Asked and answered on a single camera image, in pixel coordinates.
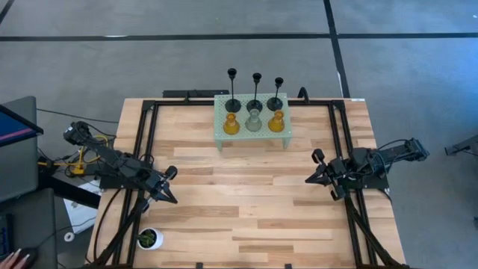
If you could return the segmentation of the tall black candlestick holder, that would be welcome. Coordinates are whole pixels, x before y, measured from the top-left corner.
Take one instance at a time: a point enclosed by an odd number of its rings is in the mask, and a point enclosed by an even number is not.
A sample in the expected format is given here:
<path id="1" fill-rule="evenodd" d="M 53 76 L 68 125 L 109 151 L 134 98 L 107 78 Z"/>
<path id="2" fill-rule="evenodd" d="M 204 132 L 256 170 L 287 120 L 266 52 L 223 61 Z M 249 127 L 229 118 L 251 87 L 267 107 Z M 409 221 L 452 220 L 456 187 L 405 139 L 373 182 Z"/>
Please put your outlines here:
<path id="1" fill-rule="evenodd" d="M 241 109 L 241 103 L 235 98 L 235 90 L 234 90 L 234 79 L 237 75 L 237 70 L 235 68 L 229 68 L 227 70 L 230 82 L 231 82 L 231 99 L 229 99 L 225 103 L 225 109 L 229 113 L 237 113 Z"/>

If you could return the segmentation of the black aluminium table frame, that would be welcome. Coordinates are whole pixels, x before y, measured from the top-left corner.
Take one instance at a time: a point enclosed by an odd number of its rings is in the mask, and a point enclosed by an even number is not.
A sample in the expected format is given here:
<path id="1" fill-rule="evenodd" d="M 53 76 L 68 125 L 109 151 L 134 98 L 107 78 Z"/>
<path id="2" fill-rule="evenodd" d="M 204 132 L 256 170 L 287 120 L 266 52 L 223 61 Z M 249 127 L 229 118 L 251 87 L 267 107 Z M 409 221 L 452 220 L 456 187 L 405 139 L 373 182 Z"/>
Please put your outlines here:
<path id="1" fill-rule="evenodd" d="M 212 268 L 404 269 L 390 200 L 385 190 L 350 190 L 334 201 L 308 184 L 314 149 L 325 160 L 373 147 L 366 103 L 357 99 L 288 99 L 292 138 L 214 140 L 214 97 L 127 99 L 115 146 L 143 156 L 151 167 L 178 168 L 177 204 L 147 201 L 104 179 L 87 269 Z M 145 228 L 162 232 L 157 250 L 143 250 Z"/>

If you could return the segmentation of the black side desk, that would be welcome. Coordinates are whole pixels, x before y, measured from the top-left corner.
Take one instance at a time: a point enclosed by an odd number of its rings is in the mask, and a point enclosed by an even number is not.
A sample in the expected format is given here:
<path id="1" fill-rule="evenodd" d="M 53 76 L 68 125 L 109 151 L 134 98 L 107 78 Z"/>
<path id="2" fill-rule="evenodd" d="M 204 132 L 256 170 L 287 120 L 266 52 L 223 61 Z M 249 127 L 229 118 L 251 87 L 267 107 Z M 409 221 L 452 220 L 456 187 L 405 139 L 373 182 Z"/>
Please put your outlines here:
<path id="1" fill-rule="evenodd" d="M 51 189 L 35 191 L 0 203 L 0 215 L 13 216 L 11 252 L 35 249 L 30 269 L 57 269 L 55 199 Z"/>

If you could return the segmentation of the person's hand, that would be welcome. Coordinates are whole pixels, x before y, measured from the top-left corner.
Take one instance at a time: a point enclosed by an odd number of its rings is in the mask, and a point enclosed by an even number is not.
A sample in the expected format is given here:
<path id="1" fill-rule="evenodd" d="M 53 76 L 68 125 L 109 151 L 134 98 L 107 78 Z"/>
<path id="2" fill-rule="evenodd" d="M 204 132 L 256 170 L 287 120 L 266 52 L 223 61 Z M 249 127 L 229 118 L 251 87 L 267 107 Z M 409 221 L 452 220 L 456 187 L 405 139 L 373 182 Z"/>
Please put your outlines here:
<path id="1" fill-rule="evenodd" d="M 21 269 L 25 263 L 25 260 L 22 260 L 16 265 L 19 257 L 19 251 L 20 250 L 17 250 L 15 253 L 11 253 L 5 260 L 0 262 L 0 269 Z"/>

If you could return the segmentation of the white pot with succulent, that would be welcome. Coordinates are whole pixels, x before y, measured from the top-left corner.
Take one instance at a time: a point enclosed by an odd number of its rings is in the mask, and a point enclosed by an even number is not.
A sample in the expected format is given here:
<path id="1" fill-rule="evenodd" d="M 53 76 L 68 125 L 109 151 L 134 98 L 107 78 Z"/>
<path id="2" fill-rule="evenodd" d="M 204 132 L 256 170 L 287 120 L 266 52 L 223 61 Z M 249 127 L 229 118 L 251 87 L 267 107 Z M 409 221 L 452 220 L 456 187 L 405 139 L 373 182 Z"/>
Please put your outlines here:
<path id="1" fill-rule="evenodd" d="M 154 228 L 145 228 L 137 236 L 137 244 L 143 250 L 157 250 L 163 242 L 163 233 Z"/>

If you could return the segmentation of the short black candlestick holder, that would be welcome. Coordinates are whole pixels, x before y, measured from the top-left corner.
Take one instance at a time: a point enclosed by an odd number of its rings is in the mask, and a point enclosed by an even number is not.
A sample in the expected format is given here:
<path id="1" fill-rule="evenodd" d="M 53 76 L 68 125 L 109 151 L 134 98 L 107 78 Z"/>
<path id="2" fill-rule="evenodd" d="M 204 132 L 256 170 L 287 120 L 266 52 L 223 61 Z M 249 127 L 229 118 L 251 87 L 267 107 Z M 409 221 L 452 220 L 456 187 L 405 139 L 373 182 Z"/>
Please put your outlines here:
<path id="1" fill-rule="evenodd" d="M 274 97 L 271 97 L 267 100 L 267 107 L 271 111 L 281 110 L 283 103 L 282 100 L 278 97 L 279 88 L 282 86 L 284 80 L 282 77 L 275 78 L 276 92 Z"/>

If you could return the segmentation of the medium black candlestick holder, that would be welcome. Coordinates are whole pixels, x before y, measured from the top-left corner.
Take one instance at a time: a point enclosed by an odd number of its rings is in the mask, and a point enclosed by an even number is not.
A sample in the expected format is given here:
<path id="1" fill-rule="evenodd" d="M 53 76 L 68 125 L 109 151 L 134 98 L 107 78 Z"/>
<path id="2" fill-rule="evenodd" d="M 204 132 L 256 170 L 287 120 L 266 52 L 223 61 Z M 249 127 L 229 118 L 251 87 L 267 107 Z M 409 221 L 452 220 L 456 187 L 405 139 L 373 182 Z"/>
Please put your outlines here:
<path id="1" fill-rule="evenodd" d="M 257 100 L 257 92 L 258 92 L 258 84 L 261 81 L 262 75 L 259 72 L 255 72 L 252 75 L 252 78 L 255 83 L 254 97 L 247 103 L 246 108 L 248 111 L 251 111 L 252 109 L 256 109 L 259 112 L 261 112 L 263 109 L 263 105 L 260 101 Z"/>

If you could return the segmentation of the white paper sheet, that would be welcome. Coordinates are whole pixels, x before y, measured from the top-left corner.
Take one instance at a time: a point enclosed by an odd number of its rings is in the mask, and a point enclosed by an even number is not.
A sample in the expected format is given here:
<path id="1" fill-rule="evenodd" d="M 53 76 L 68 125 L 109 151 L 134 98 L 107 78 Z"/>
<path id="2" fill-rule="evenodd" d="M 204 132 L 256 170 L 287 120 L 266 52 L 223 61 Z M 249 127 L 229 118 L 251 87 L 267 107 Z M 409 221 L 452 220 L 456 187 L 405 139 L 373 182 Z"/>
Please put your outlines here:
<path id="1" fill-rule="evenodd" d="M 99 180 L 93 180 L 89 183 L 79 185 L 79 187 L 93 194 L 101 196 L 102 191 L 99 187 L 99 184 Z M 86 205 L 81 205 L 68 199 L 63 199 L 63 202 L 66 206 L 66 212 L 68 214 L 69 221 L 72 225 L 72 232 L 74 234 L 79 234 L 94 225 L 98 211 L 97 209 Z"/>

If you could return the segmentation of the black computer mouse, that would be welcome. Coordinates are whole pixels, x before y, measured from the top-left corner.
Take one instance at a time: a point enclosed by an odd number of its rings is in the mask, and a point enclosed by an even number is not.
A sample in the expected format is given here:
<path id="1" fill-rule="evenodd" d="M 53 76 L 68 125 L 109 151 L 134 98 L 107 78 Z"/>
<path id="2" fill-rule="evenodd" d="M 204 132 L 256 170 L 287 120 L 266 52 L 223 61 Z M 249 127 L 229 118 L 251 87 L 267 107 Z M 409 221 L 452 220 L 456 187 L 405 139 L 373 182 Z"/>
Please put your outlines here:
<path id="1" fill-rule="evenodd" d="M 31 267 L 35 264 L 37 257 L 38 257 L 37 248 L 28 247 L 28 248 L 21 249 L 19 251 L 19 257 L 16 262 L 16 265 L 22 260 L 25 260 L 25 263 L 21 269 L 31 269 Z"/>

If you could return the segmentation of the yellow clamp stand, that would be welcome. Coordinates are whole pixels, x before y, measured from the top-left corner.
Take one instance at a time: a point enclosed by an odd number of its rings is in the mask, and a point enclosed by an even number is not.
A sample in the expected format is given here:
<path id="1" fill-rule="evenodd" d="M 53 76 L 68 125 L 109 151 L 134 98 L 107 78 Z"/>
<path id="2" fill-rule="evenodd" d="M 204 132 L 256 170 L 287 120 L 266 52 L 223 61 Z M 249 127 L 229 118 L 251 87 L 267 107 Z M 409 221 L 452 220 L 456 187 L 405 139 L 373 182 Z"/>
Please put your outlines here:
<path id="1" fill-rule="evenodd" d="M 40 151 L 40 158 L 37 161 L 37 165 L 40 168 L 63 168 L 67 176 L 85 176 L 86 169 L 89 164 L 99 163 L 100 155 L 95 154 L 94 157 L 88 159 L 87 154 L 92 150 L 86 146 L 80 146 L 79 149 L 72 155 L 66 155 L 55 160 L 51 160 L 46 157 L 43 152 Z"/>

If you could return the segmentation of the clear ribbed glass candle holder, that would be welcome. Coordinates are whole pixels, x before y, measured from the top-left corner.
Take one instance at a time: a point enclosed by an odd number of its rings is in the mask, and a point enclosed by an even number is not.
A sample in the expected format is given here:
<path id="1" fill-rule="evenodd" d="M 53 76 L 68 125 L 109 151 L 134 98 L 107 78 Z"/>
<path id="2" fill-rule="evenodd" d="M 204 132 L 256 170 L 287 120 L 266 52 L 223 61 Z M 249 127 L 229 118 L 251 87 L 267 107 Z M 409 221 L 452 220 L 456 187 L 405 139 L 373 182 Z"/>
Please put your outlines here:
<path id="1" fill-rule="evenodd" d="M 251 132 L 258 132 L 262 127 L 262 121 L 259 118 L 260 111 L 253 108 L 249 112 L 249 118 L 245 122 L 246 128 Z"/>

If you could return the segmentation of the amber ribbed glass candle holder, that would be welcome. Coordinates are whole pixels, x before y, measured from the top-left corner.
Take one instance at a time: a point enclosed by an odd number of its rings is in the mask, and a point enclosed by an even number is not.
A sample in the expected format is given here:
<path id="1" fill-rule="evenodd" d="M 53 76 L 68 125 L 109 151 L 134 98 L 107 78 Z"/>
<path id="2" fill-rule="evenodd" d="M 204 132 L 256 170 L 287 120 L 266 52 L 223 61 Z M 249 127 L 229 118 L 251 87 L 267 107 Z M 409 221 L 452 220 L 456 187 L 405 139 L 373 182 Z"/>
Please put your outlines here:
<path id="1" fill-rule="evenodd" d="M 228 135 L 236 135 L 240 131 L 240 124 L 236 120 L 235 113 L 227 113 L 223 131 Z"/>
<path id="2" fill-rule="evenodd" d="M 273 117 L 268 122 L 269 130 L 271 130 L 272 132 L 282 132 L 285 128 L 285 122 L 283 120 L 283 117 L 283 111 L 275 111 Z"/>

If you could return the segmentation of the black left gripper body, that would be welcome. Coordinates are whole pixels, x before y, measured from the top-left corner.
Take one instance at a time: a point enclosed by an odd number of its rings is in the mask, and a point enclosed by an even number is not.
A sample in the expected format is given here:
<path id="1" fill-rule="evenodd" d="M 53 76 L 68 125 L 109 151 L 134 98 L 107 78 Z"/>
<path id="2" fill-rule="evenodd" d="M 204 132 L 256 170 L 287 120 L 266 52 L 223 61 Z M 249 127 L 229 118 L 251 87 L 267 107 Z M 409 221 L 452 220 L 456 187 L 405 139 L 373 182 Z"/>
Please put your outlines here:
<path id="1" fill-rule="evenodd" d="M 169 166 L 164 172 L 149 170 L 149 177 L 144 181 L 143 188 L 150 194 L 166 193 L 170 191 L 170 181 L 178 174 L 175 166 Z"/>

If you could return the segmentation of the grey stand foot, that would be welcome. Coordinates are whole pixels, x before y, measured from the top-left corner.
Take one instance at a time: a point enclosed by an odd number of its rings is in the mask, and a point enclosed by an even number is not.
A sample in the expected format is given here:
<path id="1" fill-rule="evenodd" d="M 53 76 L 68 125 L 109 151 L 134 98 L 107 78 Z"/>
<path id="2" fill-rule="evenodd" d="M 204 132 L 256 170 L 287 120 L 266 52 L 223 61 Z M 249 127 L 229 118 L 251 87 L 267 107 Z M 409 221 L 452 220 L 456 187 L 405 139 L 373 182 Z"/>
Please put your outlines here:
<path id="1" fill-rule="evenodd" d="M 446 155 L 463 152 L 478 157 L 478 134 L 459 143 L 444 148 Z"/>

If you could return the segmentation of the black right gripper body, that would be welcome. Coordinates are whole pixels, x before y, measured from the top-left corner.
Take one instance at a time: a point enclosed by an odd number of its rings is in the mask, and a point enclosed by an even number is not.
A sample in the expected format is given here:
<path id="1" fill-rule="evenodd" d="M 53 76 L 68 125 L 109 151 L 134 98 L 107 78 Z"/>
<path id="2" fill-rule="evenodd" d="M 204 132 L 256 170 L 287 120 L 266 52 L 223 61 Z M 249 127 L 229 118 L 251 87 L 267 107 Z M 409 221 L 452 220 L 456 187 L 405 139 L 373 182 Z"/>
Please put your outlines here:
<path id="1" fill-rule="evenodd" d="M 331 184 L 327 186 L 331 188 L 330 194 L 332 199 L 337 201 L 346 197 L 349 190 L 353 188 L 353 185 L 350 179 L 350 171 L 347 170 L 341 157 L 332 159 L 329 163 L 326 163 L 324 161 L 325 155 L 321 149 L 315 149 L 311 157 L 318 166 L 320 164 L 326 165 L 323 176 L 328 176 L 331 180 Z"/>

